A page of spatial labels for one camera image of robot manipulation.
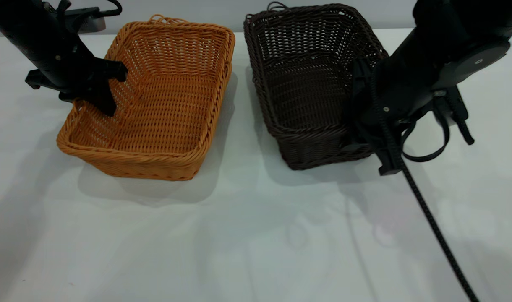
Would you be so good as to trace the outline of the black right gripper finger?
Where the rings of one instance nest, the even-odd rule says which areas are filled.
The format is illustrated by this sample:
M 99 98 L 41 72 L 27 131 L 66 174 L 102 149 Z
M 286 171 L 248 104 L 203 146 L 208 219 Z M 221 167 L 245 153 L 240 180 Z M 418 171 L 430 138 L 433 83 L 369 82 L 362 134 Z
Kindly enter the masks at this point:
M 342 145 L 342 152 L 346 153 L 363 153 L 369 151 L 369 144 L 367 143 L 358 143 L 355 141 L 352 141 L 348 144 Z

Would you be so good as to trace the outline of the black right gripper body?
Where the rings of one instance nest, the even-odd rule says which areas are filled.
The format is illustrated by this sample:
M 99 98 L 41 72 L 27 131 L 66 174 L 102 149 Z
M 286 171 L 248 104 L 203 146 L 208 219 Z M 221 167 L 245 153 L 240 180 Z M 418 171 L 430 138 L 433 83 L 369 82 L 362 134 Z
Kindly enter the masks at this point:
M 379 158 L 380 175 L 400 172 L 396 146 L 413 113 L 430 100 L 432 80 L 430 67 L 408 59 L 388 57 L 376 64 L 367 58 L 354 60 L 353 132 L 356 141 L 369 145 Z

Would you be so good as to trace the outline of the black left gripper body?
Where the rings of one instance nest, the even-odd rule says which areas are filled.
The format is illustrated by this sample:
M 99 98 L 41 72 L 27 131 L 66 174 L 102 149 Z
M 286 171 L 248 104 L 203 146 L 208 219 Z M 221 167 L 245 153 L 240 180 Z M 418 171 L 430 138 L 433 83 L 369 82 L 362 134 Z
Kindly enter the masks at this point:
M 34 89 L 47 87 L 64 93 L 87 90 L 103 80 L 124 82 L 129 72 L 122 62 L 95 57 L 83 42 L 32 63 L 36 69 L 26 75 L 26 84 Z

